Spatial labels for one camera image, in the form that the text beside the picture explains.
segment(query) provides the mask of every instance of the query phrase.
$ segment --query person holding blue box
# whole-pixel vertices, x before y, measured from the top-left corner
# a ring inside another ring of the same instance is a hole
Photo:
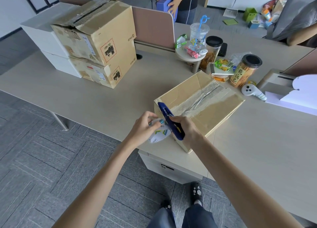
[[[176,22],[191,25],[194,21],[198,0],[173,0],[168,4],[168,10],[175,17],[178,8]]]

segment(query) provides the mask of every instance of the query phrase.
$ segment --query desk drawer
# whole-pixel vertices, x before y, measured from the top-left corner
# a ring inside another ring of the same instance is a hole
[[[147,152],[139,150],[139,155],[144,162],[145,166],[160,175],[172,179],[180,184],[189,183],[196,180],[201,180],[202,175],[196,174],[189,170],[180,170],[172,163],[150,155]]]

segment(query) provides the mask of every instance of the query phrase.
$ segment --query blue container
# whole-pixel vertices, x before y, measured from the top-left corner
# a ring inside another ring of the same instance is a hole
[[[259,21],[250,21],[248,24],[248,28],[250,29],[257,29],[260,25]]]
[[[168,4],[170,2],[172,2],[173,0],[158,0],[156,2],[156,9],[159,10],[159,11],[163,11],[163,12],[166,12],[171,8],[168,6]],[[176,21],[176,18],[177,18],[177,11],[178,11],[178,8],[176,10],[176,13],[175,13],[175,18],[174,18],[174,15],[173,15],[173,20],[174,22]]]

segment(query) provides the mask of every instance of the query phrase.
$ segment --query forearm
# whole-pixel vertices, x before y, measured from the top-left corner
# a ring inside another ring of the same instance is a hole
[[[244,175],[202,135],[191,148],[219,184],[248,228],[302,228],[273,198]]]
[[[306,40],[310,39],[314,35],[317,34],[317,23],[314,23],[313,25],[303,28],[294,34],[292,34],[290,37],[287,38],[287,45],[293,46],[297,45],[299,43],[305,42]]]
[[[65,210],[53,228],[93,227],[123,164],[132,151],[133,148],[125,141],[118,145],[106,165]]]

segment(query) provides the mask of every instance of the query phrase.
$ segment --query floor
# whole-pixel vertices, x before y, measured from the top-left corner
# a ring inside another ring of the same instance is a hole
[[[132,6],[139,6],[144,8],[152,8],[151,0],[122,0]],[[227,32],[249,35],[254,37],[262,38],[266,35],[265,28],[258,29],[249,29],[245,21],[242,20],[243,13],[238,13],[235,18],[238,24],[227,26],[223,20],[230,19],[229,17],[224,17],[224,10],[204,7],[205,0],[198,0],[198,7],[196,9],[196,14],[194,18],[194,22],[199,22],[200,18],[203,15],[207,15],[210,19],[206,22],[206,24],[210,27],[210,29],[217,30],[225,30]]]
[[[0,74],[38,50],[24,31],[0,42]],[[51,227],[98,172],[119,141],[68,122],[0,91],[0,227]],[[204,208],[219,227],[242,221],[216,182],[204,178]],[[189,187],[148,170],[135,150],[125,162],[96,227],[146,227],[160,202],[172,199],[177,227]]]

